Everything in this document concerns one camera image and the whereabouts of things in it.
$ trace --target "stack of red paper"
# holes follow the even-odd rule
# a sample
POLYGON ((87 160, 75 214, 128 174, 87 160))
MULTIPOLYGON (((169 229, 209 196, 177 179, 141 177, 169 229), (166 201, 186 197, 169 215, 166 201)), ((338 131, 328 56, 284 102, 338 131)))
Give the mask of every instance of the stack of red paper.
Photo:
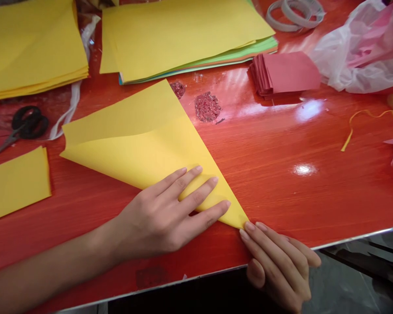
POLYGON ((320 87, 319 70, 301 51, 257 55, 250 71, 260 96, 320 87))

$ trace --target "hand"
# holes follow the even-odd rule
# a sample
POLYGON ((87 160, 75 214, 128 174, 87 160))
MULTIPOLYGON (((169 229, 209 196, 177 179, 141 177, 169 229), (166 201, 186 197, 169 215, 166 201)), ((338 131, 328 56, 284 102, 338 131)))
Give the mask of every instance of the hand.
POLYGON ((309 266, 319 267, 320 257, 301 242, 276 233, 257 222, 240 230, 243 243, 254 258, 249 262, 250 283, 291 313, 301 313, 311 299, 309 266))
POLYGON ((141 191, 106 228, 115 243, 115 255, 122 261, 156 256, 177 251, 214 224, 230 207, 229 201, 192 217, 195 210, 212 192, 217 177, 208 179, 182 201, 179 195, 202 172, 195 167, 188 172, 179 169, 141 191))

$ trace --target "yellow paper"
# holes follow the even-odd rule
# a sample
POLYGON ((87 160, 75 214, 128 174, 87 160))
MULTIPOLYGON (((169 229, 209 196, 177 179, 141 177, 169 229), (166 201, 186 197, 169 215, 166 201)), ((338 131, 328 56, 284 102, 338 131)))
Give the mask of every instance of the yellow paper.
POLYGON ((0 98, 87 76, 74 13, 73 0, 29 0, 0 7, 0 98))
POLYGON ((200 164, 203 173, 180 198, 218 176, 217 187, 198 209, 228 199, 231 207, 220 221, 242 228, 248 220, 166 80, 68 123, 63 130, 66 147, 62 157, 140 189, 177 169, 200 164))
POLYGON ((0 217, 51 196, 46 148, 0 165, 0 217))
POLYGON ((116 66, 124 82, 275 33, 246 0, 163 0, 112 7, 103 11, 103 28, 101 73, 116 66))

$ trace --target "scissors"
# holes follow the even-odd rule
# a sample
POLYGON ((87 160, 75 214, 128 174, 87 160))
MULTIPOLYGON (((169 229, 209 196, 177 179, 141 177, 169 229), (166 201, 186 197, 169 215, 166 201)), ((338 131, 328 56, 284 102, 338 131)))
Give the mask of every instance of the scissors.
POLYGON ((48 128, 48 118, 41 114, 37 106, 26 106, 20 108, 12 119, 12 134, 0 146, 0 153, 23 138, 33 140, 45 133, 48 128))

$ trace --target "black scissors handle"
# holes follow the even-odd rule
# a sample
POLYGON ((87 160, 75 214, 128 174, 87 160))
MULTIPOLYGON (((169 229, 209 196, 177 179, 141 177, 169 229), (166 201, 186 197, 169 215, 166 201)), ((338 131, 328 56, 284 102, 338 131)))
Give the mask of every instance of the black scissors handle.
POLYGON ((32 140, 42 136, 47 130, 48 124, 48 118, 41 114, 37 106, 26 106, 14 114, 12 129, 19 130, 20 138, 32 140))

